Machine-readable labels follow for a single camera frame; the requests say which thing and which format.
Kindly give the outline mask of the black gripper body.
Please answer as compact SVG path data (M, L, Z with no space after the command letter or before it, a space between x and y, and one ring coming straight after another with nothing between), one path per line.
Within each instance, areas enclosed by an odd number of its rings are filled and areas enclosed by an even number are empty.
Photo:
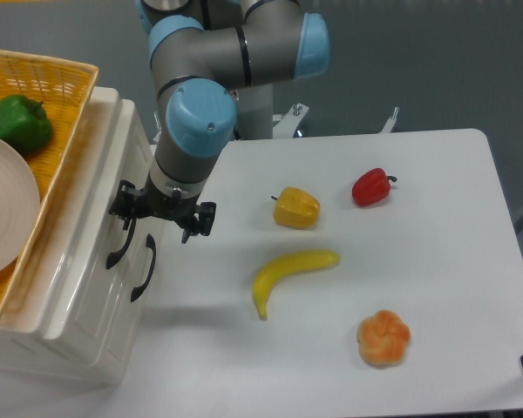
M198 196L185 198L184 195L165 195L154 185L145 185L141 218L154 217L173 221L179 226L197 226L196 216Z

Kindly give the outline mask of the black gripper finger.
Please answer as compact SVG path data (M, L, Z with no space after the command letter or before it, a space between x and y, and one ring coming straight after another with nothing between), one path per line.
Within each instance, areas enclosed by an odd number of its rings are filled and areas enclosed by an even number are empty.
M194 204L189 213L180 219L182 229L181 243L186 244L191 237L198 235L209 236L216 215L216 204L214 202L202 202Z
M126 231L133 220L147 216L144 191L136 189L132 182L121 179L108 213L121 219L123 221L122 229Z

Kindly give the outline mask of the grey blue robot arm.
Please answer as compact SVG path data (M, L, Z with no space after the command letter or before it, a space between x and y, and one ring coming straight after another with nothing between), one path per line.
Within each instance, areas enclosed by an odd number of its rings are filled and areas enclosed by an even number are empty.
M210 234L216 212L199 197L237 119L234 92L310 78L329 66L323 17L296 1L139 1L160 139L142 187L123 180L110 207L132 233L139 219Z

